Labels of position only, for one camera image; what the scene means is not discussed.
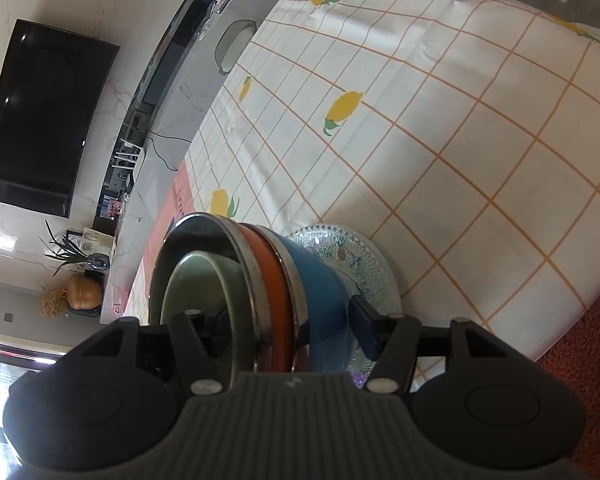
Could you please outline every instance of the blue bowl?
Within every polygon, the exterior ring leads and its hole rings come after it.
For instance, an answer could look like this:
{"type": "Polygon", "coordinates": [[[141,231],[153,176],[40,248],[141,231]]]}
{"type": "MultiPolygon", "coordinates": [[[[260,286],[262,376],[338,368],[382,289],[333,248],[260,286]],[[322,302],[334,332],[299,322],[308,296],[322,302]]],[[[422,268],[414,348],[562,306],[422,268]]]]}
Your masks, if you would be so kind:
{"type": "Polygon", "coordinates": [[[331,267],[304,247],[274,233],[291,254],[306,297],[309,318],[309,371],[341,372],[349,363],[354,338],[347,311],[350,294],[331,267]]]}

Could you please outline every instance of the ribbed gray surface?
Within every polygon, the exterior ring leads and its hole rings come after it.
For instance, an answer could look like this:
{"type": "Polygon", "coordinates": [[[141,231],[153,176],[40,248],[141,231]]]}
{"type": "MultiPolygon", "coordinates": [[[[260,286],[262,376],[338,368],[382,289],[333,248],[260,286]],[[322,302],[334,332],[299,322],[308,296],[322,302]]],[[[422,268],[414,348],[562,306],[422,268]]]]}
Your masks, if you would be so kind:
{"type": "MultiPolygon", "coordinates": [[[[462,428],[449,428],[462,431],[462,428]]],[[[126,464],[84,473],[25,466],[14,480],[582,480],[567,460],[525,472],[464,464],[429,443],[394,396],[348,375],[244,374],[191,399],[171,433],[126,464]]]]}

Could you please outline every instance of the gray wall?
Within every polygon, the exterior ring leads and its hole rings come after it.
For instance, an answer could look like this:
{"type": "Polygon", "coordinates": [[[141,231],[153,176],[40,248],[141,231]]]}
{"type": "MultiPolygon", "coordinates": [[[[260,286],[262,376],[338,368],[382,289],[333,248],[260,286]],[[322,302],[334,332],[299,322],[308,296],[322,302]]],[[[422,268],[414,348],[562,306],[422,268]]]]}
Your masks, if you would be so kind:
{"type": "Polygon", "coordinates": [[[40,315],[35,291],[0,283],[0,334],[73,347],[101,327],[97,317],[67,313],[57,319],[45,319],[40,315]],[[4,320],[6,312],[13,314],[13,322],[4,320]]]}

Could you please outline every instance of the tv screen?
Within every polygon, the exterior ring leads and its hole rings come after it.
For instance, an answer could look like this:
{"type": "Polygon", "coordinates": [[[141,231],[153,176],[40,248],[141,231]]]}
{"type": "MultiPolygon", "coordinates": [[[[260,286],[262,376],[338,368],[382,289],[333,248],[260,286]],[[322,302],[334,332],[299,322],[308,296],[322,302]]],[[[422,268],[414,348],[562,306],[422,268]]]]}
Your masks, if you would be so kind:
{"type": "Polygon", "coordinates": [[[0,202],[69,216],[82,148],[118,49],[16,21],[0,74],[0,202]]]}

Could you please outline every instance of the stack of bowls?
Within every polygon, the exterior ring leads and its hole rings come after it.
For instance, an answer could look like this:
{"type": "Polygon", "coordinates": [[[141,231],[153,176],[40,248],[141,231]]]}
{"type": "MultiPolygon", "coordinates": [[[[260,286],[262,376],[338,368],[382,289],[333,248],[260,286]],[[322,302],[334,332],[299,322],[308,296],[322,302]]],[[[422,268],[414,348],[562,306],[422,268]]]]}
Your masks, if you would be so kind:
{"type": "Polygon", "coordinates": [[[349,296],[331,267],[288,238],[193,213],[174,225],[156,260],[149,324],[226,303],[231,343],[215,361],[230,387],[241,371],[344,370],[353,348],[349,296]]]}

